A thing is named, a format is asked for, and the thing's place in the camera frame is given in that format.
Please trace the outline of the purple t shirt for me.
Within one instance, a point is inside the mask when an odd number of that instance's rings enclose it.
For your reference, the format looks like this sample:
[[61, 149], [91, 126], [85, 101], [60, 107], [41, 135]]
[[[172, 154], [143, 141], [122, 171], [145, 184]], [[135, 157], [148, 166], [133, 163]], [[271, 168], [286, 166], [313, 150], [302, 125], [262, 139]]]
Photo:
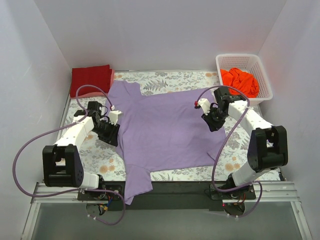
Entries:
[[108, 96], [122, 112], [116, 152], [125, 165], [124, 200], [152, 190], [151, 173], [211, 166], [226, 138], [223, 128], [211, 132], [194, 108], [203, 89], [142, 95], [140, 85], [115, 81]]

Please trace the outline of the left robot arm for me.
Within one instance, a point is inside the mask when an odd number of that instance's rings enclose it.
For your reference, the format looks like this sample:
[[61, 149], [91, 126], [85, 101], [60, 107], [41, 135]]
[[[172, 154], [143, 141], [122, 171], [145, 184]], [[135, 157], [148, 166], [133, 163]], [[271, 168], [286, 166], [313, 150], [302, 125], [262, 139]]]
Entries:
[[102, 104], [90, 101], [86, 110], [77, 110], [74, 125], [54, 144], [46, 145], [42, 151], [44, 183], [47, 187], [74, 187], [89, 189], [95, 200], [106, 196], [102, 177], [84, 170], [79, 149], [90, 132], [111, 146], [118, 146], [118, 120], [122, 114], [113, 107], [107, 116], [102, 114]]

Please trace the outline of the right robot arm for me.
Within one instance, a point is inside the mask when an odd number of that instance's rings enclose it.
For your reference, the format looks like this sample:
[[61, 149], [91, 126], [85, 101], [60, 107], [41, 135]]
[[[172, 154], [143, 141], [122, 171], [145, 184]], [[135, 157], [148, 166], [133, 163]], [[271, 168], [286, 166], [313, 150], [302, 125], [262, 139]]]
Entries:
[[247, 161], [233, 172], [225, 184], [218, 187], [214, 182], [215, 191], [227, 193], [232, 199], [237, 199], [245, 192], [245, 187], [257, 182], [263, 174], [285, 166], [288, 163], [287, 130], [282, 126], [275, 126], [252, 108], [249, 98], [241, 91], [227, 85], [214, 85], [215, 102], [199, 95], [194, 103], [196, 109], [202, 109], [202, 119], [209, 126], [211, 132], [219, 130], [227, 117], [236, 120], [223, 145], [226, 145], [237, 126], [241, 126], [249, 135]]

